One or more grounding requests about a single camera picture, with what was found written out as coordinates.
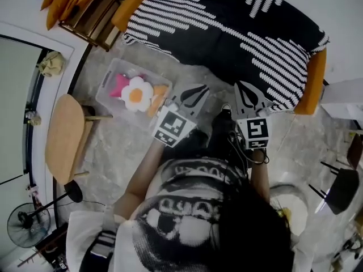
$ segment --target orange flower center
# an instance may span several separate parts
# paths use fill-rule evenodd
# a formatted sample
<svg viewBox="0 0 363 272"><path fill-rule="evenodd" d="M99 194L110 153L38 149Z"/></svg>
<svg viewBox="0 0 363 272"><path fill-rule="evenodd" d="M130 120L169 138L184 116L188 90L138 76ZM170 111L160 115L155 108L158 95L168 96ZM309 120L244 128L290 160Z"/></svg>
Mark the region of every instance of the orange flower center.
<svg viewBox="0 0 363 272"><path fill-rule="evenodd" d="M139 88L135 88L130 93L130 101L133 103L139 103L142 99L142 91Z"/></svg>

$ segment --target patterned throw blanket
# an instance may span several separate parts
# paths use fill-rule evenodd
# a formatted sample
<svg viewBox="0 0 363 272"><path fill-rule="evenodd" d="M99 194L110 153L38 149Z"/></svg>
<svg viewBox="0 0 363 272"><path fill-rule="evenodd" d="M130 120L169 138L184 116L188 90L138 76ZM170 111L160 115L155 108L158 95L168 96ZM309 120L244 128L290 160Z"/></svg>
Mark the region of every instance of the patterned throw blanket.
<svg viewBox="0 0 363 272"><path fill-rule="evenodd" d="M300 101L311 56L329 37L284 0L144 0L124 39L187 65L204 65L229 84L253 84L271 111Z"/></svg>

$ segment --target black strap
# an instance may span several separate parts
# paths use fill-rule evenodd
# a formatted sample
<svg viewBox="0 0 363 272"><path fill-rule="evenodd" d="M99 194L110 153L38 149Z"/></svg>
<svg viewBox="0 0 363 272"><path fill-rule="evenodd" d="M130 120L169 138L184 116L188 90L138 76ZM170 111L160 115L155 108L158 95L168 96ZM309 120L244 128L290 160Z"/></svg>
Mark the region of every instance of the black strap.
<svg viewBox="0 0 363 272"><path fill-rule="evenodd" d="M83 257L79 272L107 272L115 250L116 234L101 231L89 246Z"/></svg>

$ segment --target human arm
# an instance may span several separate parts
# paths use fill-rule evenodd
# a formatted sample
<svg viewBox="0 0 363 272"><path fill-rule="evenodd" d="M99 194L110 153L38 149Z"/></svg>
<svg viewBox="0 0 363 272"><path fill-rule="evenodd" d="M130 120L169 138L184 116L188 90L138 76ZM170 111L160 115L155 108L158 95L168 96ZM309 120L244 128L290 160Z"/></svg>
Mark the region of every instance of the human arm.
<svg viewBox="0 0 363 272"><path fill-rule="evenodd" d="M254 149L252 158L256 162L262 162L265 159L263 152L259 149ZM268 182L267 165L253 164L251 172L251 184L267 202L270 203L270 186Z"/></svg>
<svg viewBox="0 0 363 272"><path fill-rule="evenodd" d="M115 203L114 213L125 219L145 200L147 189L153 180L164 151L164 144L154 139L145 157L132 176L125 194Z"/></svg>

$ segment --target black pants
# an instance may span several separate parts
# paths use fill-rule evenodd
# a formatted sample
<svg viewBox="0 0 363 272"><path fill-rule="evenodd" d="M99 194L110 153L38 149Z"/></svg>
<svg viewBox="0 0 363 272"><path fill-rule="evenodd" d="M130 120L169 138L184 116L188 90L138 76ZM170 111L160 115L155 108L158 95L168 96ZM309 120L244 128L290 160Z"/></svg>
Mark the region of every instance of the black pants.
<svg viewBox="0 0 363 272"><path fill-rule="evenodd" d="M193 130L188 138L182 139L174 148L166 147L162 155L161 163L170 159L190 159L208 156L227 160L231 166L237 166L246 171L247 160L237 155L231 143L228 141L229 132L235 129L235 122L230 112L222 110L212 122L212 135L208 145L208 136L200 131Z"/></svg>

